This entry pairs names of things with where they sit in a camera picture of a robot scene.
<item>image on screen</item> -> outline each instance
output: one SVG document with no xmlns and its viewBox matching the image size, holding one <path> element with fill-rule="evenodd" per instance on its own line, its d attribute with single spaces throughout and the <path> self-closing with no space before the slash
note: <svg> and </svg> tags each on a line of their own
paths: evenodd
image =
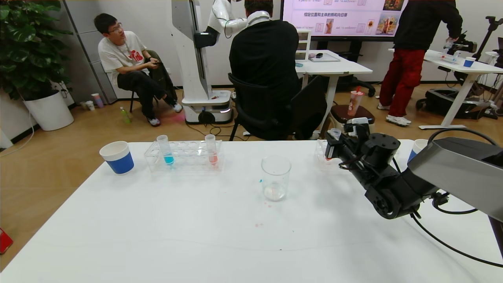
<svg viewBox="0 0 503 283">
<path fill-rule="evenodd" d="M 408 0 L 283 0 L 282 19 L 312 36 L 392 38 Z"/>
</svg>

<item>blue cup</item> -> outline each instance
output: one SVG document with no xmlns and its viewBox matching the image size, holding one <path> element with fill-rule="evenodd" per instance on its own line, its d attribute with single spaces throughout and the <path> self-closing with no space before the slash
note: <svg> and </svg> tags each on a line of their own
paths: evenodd
<svg viewBox="0 0 503 283">
<path fill-rule="evenodd" d="M 133 158 L 128 143 L 115 141 L 100 149 L 100 155 L 108 163 L 115 174 L 124 174 L 134 167 Z"/>
<path fill-rule="evenodd" d="M 463 66 L 470 68 L 470 67 L 472 67 L 473 62 L 475 62 L 475 58 L 473 58 L 473 57 L 466 57 L 465 63 L 463 64 Z"/>
<path fill-rule="evenodd" d="M 410 151 L 408 161 L 411 161 L 420 151 L 422 151 L 428 145 L 428 140 L 424 138 L 416 139 L 414 141 L 414 146 L 412 151 Z"/>
</svg>

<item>green bottle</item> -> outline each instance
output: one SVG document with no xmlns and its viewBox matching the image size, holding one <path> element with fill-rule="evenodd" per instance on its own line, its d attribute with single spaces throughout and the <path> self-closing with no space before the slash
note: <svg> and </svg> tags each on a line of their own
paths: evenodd
<svg viewBox="0 0 503 283">
<path fill-rule="evenodd" d="M 127 114 L 126 110 L 124 110 L 124 107 L 121 107 L 121 115 L 122 119 L 124 120 L 124 123 L 126 124 L 131 123 L 131 118 L 129 118 L 129 115 Z"/>
</svg>

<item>white robot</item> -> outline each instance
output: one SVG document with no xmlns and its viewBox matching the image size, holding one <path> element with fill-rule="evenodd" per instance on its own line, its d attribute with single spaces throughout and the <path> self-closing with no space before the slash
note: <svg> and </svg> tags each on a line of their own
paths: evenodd
<svg viewBox="0 0 503 283">
<path fill-rule="evenodd" d="M 167 26 L 171 30 L 182 68 L 185 120 L 193 124 L 230 122 L 230 91 L 211 89 L 205 47 L 215 45 L 220 33 L 230 37 L 244 29 L 247 21 L 233 16 L 231 0 L 215 0 L 208 27 L 203 32 L 198 0 L 170 2 L 167 6 Z"/>
</svg>

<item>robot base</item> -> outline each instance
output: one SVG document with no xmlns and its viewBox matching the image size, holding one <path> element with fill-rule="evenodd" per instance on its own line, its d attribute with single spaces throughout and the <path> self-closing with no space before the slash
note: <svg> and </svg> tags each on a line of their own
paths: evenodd
<svg viewBox="0 0 503 283">
<path fill-rule="evenodd" d="M 215 123 L 225 124 L 232 121 L 233 111 L 230 99 L 230 91 L 213 91 L 210 100 L 187 101 L 182 100 L 185 112 L 185 121 L 189 124 L 202 124 L 199 115 L 201 112 L 211 113 L 215 117 Z"/>
</svg>

